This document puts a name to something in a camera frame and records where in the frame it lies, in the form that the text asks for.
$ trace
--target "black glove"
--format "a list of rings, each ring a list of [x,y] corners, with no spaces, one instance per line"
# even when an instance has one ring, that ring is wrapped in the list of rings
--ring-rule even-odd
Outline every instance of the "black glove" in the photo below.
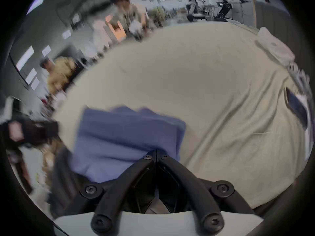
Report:
[[[47,139],[58,136],[58,123],[19,118],[2,124],[0,135],[6,149],[15,149],[25,143],[40,145]]]

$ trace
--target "ceiling light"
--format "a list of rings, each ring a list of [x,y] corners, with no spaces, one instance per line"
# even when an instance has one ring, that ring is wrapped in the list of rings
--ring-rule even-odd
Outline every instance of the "ceiling light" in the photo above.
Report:
[[[29,49],[27,49],[27,51],[23,54],[23,56],[20,58],[20,60],[18,61],[18,63],[16,63],[16,68],[21,71],[23,65],[25,65],[26,61],[28,61],[28,59],[33,55],[34,53],[34,49],[33,47],[29,47]]]
[[[50,46],[47,45],[43,50],[42,50],[42,54],[44,55],[44,57],[47,56],[48,53],[50,53],[51,49]]]
[[[32,82],[36,74],[37,74],[37,71],[33,68],[25,80],[28,85]]]
[[[32,10],[34,10],[36,7],[40,6],[43,2],[44,0],[34,0],[30,8],[28,9],[26,15],[29,14]]]
[[[67,39],[67,38],[70,37],[70,36],[71,36],[70,30],[65,31],[65,32],[62,34],[63,39]]]
[[[37,88],[38,84],[39,84],[39,80],[38,80],[38,78],[35,78],[35,80],[31,84],[31,88],[35,91],[35,89]]]

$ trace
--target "blue cloth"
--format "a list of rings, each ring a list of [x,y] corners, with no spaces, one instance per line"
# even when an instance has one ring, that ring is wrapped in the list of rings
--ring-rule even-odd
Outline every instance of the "blue cloth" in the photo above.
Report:
[[[148,108],[123,106],[111,112],[86,108],[77,132],[70,168],[90,181],[119,177],[149,151],[160,149],[179,161],[186,124]]]

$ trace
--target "man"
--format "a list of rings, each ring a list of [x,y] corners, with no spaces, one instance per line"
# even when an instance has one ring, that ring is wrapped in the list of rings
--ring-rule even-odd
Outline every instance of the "man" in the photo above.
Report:
[[[47,87],[52,95],[63,89],[76,69],[74,60],[66,57],[57,58],[55,64],[49,58],[46,58],[40,66],[49,72]]]
[[[117,12],[109,22],[114,28],[118,28],[117,21],[119,21],[124,30],[127,30],[132,21],[136,20],[146,29],[147,13],[144,7],[131,3],[130,0],[111,0],[111,3],[117,7]]]

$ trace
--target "black screw head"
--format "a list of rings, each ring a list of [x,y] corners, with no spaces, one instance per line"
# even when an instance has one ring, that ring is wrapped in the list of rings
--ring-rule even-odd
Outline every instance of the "black screw head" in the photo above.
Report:
[[[145,155],[145,156],[143,157],[143,159],[151,160],[151,159],[152,159],[152,156],[151,156],[151,155]]]
[[[91,227],[96,234],[103,234],[112,229],[112,221],[104,215],[96,215],[92,218]]]
[[[229,187],[226,184],[219,184],[217,189],[222,193],[226,193],[229,190]]]
[[[85,192],[87,194],[94,194],[96,192],[97,188],[94,185],[90,185],[85,188]]]
[[[220,215],[210,215],[203,222],[204,229],[211,234],[219,232],[223,226],[224,221]]]

